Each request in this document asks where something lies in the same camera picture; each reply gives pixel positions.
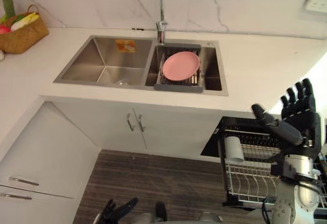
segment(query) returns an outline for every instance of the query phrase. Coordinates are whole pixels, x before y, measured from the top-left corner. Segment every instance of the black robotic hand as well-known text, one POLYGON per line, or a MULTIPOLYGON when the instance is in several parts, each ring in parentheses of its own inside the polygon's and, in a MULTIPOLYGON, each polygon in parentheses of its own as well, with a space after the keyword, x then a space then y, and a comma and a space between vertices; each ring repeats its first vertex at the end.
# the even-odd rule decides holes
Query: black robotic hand
POLYGON ((106 207, 103 209, 97 224, 118 224, 118 221, 121 218, 123 218, 134 209, 138 201, 139 199, 135 197, 126 204, 116 208, 116 203, 110 199, 106 207))
POLYGON ((289 99, 285 95, 281 97, 282 120, 275 119, 258 104, 252 105, 252 110, 259 124, 277 137, 282 154, 315 159, 321 150, 321 131, 312 85, 309 79, 304 79, 295 87, 297 97, 292 88, 287 89, 289 99))

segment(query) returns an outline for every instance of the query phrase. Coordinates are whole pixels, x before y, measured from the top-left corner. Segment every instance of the white countertop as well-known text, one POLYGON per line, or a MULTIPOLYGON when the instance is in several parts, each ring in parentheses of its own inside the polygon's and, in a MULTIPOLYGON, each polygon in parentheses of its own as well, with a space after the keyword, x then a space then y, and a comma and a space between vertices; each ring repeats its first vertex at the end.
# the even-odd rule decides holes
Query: white countertop
MULTIPOLYGON (((103 99, 249 114, 253 103, 273 108, 286 88, 304 77, 327 52, 324 40, 168 32, 167 39, 219 42, 229 96, 53 83, 90 35, 155 38, 156 34, 154 31, 50 28, 50 34, 24 54, 7 54, 0 62, 0 160, 44 99, 103 99)), ((313 86, 315 92, 324 91, 319 82, 313 82, 313 86)))

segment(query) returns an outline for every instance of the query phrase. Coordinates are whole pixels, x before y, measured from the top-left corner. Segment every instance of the sticker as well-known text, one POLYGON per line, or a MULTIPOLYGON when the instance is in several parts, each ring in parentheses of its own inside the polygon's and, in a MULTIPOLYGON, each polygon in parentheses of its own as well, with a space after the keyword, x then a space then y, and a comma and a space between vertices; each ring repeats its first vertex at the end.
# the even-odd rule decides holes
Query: sticker
POLYGON ((136 52, 135 42, 132 39, 116 39, 115 42, 118 51, 120 52, 127 52, 127 53, 136 52))

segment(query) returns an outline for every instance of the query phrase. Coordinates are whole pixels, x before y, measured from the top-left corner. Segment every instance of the cup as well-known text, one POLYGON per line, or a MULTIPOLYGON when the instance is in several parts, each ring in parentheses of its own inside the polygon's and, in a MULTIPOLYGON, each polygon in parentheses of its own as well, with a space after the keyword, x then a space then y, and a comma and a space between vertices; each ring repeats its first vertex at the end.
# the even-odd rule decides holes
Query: cup
POLYGON ((237 136, 225 137, 226 159, 231 163, 242 163, 244 161, 241 141, 237 136))

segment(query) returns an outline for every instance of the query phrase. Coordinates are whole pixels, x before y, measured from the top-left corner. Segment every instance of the white cabinet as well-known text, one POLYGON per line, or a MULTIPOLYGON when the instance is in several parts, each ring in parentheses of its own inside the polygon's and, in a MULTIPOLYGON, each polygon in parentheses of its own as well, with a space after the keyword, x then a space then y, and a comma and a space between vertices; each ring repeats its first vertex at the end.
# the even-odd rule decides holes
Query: white cabinet
POLYGON ((44 103, 1 161, 0 185, 75 197, 98 153, 53 104, 44 103))
POLYGON ((3 224, 71 224, 74 210, 74 200, 70 198, 0 186, 0 223, 3 224))
POLYGON ((219 110, 158 105, 135 106, 147 149, 176 156, 199 156, 222 118, 219 110))
POLYGON ((98 101, 54 104, 100 148, 130 152, 145 150, 131 104, 98 101))
POLYGON ((201 154, 222 117, 219 110, 149 104, 54 104, 102 149, 188 158, 201 154))

